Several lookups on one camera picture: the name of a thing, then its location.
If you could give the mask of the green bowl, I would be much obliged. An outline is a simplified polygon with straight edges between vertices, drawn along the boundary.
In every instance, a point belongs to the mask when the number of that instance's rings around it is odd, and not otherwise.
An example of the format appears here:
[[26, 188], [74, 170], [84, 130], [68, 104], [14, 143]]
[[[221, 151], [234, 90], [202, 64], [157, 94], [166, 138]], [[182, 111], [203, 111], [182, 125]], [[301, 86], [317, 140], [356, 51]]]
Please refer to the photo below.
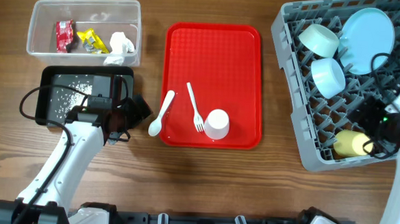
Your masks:
[[312, 24], [299, 34], [299, 40], [310, 51], [322, 58], [332, 58], [340, 44], [333, 31], [320, 24]]

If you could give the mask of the yellow plastic cup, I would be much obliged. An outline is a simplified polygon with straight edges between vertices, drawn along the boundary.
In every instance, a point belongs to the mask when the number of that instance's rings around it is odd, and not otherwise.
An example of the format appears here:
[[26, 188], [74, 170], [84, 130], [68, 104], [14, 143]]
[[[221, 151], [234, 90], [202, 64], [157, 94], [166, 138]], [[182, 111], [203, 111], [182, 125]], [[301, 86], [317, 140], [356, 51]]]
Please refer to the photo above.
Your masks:
[[342, 130], [335, 135], [334, 151], [344, 158], [369, 154], [374, 144], [364, 133]]

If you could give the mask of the white plastic spoon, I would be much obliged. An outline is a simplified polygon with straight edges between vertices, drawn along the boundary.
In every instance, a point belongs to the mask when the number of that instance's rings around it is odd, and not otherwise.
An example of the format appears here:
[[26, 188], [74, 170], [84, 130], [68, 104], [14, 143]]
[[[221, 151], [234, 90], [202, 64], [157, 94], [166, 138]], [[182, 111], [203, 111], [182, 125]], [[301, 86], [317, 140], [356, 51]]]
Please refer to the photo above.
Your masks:
[[150, 136], [156, 136], [162, 130], [162, 118], [165, 115], [168, 107], [172, 103], [174, 97], [175, 97], [175, 91], [174, 90], [167, 91], [166, 96], [164, 98], [164, 101], [162, 103], [162, 106], [160, 108], [158, 116], [156, 117], [156, 119], [154, 119], [151, 122], [151, 124], [149, 126], [148, 134]]

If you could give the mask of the grey dishwasher rack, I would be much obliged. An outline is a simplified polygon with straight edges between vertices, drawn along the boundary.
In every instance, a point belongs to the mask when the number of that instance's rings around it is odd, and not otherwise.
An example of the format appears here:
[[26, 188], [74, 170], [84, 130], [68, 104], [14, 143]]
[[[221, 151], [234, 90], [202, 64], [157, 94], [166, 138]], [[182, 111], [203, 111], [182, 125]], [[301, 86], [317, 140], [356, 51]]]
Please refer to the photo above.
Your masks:
[[320, 24], [340, 35], [346, 20], [364, 8], [385, 12], [395, 26], [394, 53], [400, 62], [400, 0], [312, 0], [285, 3], [276, 16], [271, 33], [279, 67], [284, 71], [292, 100], [292, 125], [303, 167], [326, 171], [380, 162], [380, 156], [344, 158], [333, 150], [334, 136], [341, 130], [362, 131], [347, 119], [368, 97], [380, 98], [370, 75], [346, 73], [345, 90], [325, 99], [312, 79], [310, 65], [317, 56], [300, 42], [299, 34], [312, 24]]

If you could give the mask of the light blue plate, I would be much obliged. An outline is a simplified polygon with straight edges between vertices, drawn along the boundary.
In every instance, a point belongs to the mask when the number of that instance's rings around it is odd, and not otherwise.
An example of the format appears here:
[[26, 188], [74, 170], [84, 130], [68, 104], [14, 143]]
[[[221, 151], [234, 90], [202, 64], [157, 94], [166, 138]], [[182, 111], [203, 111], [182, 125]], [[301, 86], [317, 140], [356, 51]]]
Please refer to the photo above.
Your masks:
[[349, 72], [365, 75], [385, 64], [385, 56], [395, 45], [395, 29], [390, 18], [377, 8], [364, 8], [350, 16], [342, 27], [338, 59]]

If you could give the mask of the light blue bowl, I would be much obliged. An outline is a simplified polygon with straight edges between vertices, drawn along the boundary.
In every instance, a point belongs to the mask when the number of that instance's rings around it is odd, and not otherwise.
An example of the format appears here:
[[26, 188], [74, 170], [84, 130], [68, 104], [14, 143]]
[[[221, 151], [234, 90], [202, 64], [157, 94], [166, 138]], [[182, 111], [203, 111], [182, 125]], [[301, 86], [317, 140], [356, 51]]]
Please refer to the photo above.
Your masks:
[[326, 99], [331, 99], [345, 89], [345, 74], [335, 59], [314, 60], [311, 74], [318, 91]]

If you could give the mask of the red serving tray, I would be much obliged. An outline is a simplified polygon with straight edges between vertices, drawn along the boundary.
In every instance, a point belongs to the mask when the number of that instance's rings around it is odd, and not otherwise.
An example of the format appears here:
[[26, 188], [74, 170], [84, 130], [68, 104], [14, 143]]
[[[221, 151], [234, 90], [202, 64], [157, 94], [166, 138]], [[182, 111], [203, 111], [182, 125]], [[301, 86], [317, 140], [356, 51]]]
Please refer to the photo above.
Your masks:
[[[166, 33], [162, 91], [175, 97], [160, 139], [173, 147], [252, 149], [262, 137], [261, 36], [250, 25], [180, 22]], [[187, 86], [203, 118], [226, 111], [229, 132], [212, 140], [196, 130]]]

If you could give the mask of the black rectangular tray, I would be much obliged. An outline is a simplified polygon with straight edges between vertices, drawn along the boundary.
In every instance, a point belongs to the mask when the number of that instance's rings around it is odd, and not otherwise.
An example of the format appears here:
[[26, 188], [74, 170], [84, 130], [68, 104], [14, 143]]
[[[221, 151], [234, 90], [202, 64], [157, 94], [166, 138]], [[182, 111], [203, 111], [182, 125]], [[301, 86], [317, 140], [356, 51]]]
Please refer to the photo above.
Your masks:
[[132, 96], [134, 72], [122, 66], [58, 66], [45, 68], [41, 75], [41, 86], [51, 85], [38, 93], [35, 117], [39, 125], [45, 119], [63, 123], [67, 112], [76, 105], [87, 105], [85, 95], [90, 95], [95, 75], [118, 75], [123, 77], [128, 88], [122, 88], [121, 96]]

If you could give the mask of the yellow snack wrapper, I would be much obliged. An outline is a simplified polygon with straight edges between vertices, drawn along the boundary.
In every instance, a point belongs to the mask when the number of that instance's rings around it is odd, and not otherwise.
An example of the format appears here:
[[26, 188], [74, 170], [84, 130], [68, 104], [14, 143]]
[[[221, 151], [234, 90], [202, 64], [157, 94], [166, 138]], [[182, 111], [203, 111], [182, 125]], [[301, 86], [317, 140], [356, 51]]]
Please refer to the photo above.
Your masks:
[[77, 32], [78, 38], [81, 40], [83, 48], [88, 53], [109, 53], [106, 45], [96, 34], [93, 28], [89, 28], [86, 31]]

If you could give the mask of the white tissue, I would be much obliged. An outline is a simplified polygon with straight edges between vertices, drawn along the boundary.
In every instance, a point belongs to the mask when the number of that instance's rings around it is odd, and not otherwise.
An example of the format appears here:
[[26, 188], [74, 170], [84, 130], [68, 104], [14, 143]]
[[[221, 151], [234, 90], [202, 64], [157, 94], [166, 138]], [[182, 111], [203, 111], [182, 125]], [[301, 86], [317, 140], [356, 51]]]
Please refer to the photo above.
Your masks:
[[135, 51], [134, 44], [123, 32], [114, 32], [112, 34], [112, 37], [110, 38], [110, 46], [112, 51], [105, 59], [103, 63], [104, 66], [122, 66], [125, 61], [125, 58], [122, 55], [133, 53]]

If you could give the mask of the clear plastic waste bin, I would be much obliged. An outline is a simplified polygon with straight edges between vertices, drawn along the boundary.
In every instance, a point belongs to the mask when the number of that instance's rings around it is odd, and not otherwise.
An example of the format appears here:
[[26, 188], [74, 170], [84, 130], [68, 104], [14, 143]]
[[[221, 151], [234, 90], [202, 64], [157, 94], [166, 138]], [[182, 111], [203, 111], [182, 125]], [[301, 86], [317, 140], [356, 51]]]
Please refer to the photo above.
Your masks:
[[56, 24], [71, 20], [74, 32], [94, 29], [109, 50], [112, 34], [123, 32], [135, 50], [118, 57], [123, 66], [137, 67], [143, 39], [141, 12], [137, 0], [39, 0], [29, 22], [26, 52], [48, 65], [102, 66], [109, 55], [88, 53], [77, 35], [67, 53], [56, 51]]

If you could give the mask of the white plastic cup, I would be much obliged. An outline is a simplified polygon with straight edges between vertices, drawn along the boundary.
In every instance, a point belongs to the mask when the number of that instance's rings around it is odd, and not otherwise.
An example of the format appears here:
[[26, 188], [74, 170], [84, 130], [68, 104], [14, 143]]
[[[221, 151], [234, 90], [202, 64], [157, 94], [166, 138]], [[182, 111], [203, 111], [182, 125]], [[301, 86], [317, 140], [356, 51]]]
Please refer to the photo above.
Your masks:
[[213, 140], [220, 140], [229, 133], [229, 116], [222, 109], [212, 110], [204, 123], [205, 134]]

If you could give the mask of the red snack wrapper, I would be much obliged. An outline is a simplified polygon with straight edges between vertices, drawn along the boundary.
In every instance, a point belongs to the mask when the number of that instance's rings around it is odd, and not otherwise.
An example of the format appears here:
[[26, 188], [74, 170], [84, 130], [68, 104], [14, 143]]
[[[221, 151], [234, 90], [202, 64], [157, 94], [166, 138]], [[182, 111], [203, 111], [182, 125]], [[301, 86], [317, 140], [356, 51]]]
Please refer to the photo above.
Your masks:
[[56, 28], [56, 51], [58, 53], [69, 53], [73, 44], [73, 21], [58, 21]]

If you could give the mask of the white plastic fork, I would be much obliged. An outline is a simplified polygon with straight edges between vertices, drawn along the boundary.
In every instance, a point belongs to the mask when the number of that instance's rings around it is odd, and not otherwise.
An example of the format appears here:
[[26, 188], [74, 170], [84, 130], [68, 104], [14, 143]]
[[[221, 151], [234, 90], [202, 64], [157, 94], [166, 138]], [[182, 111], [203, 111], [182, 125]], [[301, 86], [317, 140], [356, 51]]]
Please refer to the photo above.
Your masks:
[[205, 129], [204, 129], [204, 124], [203, 124], [203, 118], [201, 117], [201, 115], [199, 114], [199, 111], [197, 109], [197, 103], [196, 103], [196, 100], [195, 100], [195, 96], [194, 96], [194, 93], [193, 93], [192, 86], [191, 86], [190, 82], [186, 83], [186, 85], [187, 85], [188, 94], [189, 94], [189, 97], [190, 97], [190, 100], [191, 100], [191, 103], [192, 103], [192, 108], [194, 110], [193, 123], [195, 125], [196, 130], [199, 133], [204, 132]]

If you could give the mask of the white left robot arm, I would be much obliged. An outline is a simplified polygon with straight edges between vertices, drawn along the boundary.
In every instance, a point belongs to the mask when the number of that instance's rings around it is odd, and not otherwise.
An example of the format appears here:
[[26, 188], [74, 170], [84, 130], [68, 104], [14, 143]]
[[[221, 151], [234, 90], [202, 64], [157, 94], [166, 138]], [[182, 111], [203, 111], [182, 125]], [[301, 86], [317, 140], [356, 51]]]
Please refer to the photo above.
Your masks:
[[120, 141], [150, 114], [141, 95], [125, 98], [121, 107], [75, 106], [33, 182], [15, 200], [0, 200], [0, 224], [125, 224], [111, 204], [88, 202], [73, 216], [68, 210], [86, 168], [106, 142]]

